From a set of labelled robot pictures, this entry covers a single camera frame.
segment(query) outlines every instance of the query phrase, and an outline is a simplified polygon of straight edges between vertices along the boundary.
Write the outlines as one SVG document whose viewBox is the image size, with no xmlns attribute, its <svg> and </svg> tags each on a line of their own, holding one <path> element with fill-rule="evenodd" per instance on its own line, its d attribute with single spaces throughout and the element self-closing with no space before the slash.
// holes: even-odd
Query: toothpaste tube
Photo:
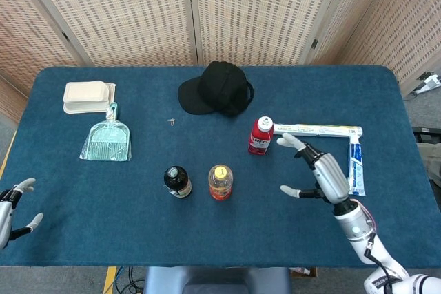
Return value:
<svg viewBox="0 0 441 294">
<path fill-rule="evenodd" d="M 363 135 L 361 127 L 344 125 L 274 124 L 274 134 L 287 132 L 295 136 L 322 136 L 349 138 L 349 194 L 365 196 L 363 182 L 363 161 L 361 144 L 358 139 Z"/>
<path fill-rule="evenodd" d="M 349 193 L 355 196 L 365 196 L 363 180 L 363 159 L 358 136 L 351 136 L 349 142 Z"/>
</svg>

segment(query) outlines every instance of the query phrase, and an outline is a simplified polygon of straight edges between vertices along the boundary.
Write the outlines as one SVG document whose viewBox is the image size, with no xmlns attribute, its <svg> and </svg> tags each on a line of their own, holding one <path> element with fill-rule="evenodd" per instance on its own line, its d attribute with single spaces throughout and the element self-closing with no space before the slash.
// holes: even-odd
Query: black baseball cap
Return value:
<svg viewBox="0 0 441 294">
<path fill-rule="evenodd" d="M 194 115 L 212 112 L 239 115 L 247 109 L 253 97 L 254 88 L 245 73 L 224 61 L 211 62 L 202 76 L 185 81 L 178 90 L 181 107 Z"/>
</svg>

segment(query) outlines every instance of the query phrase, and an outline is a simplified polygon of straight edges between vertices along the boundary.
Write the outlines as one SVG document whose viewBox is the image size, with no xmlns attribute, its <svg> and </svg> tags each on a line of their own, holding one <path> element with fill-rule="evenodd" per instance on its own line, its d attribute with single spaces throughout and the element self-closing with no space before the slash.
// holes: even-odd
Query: dustpan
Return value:
<svg viewBox="0 0 441 294">
<path fill-rule="evenodd" d="M 91 161 L 130 160 L 130 130 L 116 120 L 118 105 L 111 103 L 105 121 L 94 125 L 89 132 L 80 158 Z"/>
</svg>

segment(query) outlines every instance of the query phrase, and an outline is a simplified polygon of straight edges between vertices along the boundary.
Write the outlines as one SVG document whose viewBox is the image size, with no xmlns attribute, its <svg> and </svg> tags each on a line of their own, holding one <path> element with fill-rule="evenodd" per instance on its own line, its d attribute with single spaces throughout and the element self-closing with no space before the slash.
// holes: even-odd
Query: cap brim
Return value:
<svg viewBox="0 0 441 294">
<path fill-rule="evenodd" d="M 198 94 L 200 77 L 185 81 L 178 89 L 178 99 L 181 107 L 190 114 L 203 115 L 214 112 Z"/>
</svg>

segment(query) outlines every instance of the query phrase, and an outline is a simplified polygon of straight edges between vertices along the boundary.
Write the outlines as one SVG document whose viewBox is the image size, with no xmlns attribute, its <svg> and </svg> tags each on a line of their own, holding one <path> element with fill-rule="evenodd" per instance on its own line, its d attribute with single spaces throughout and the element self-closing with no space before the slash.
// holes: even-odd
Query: bottle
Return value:
<svg viewBox="0 0 441 294">
<path fill-rule="evenodd" d="M 226 165 L 215 165 L 208 173 L 208 183 L 213 198 L 226 200 L 232 193 L 233 172 Z"/>
<path fill-rule="evenodd" d="M 268 116 L 256 120 L 249 136 L 248 151 L 253 154 L 264 155 L 273 138 L 274 124 Z"/>
<path fill-rule="evenodd" d="M 174 165 L 164 173 L 164 183 L 170 194 L 177 198 L 185 198 L 192 192 L 192 182 L 184 168 Z"/>
</svg>

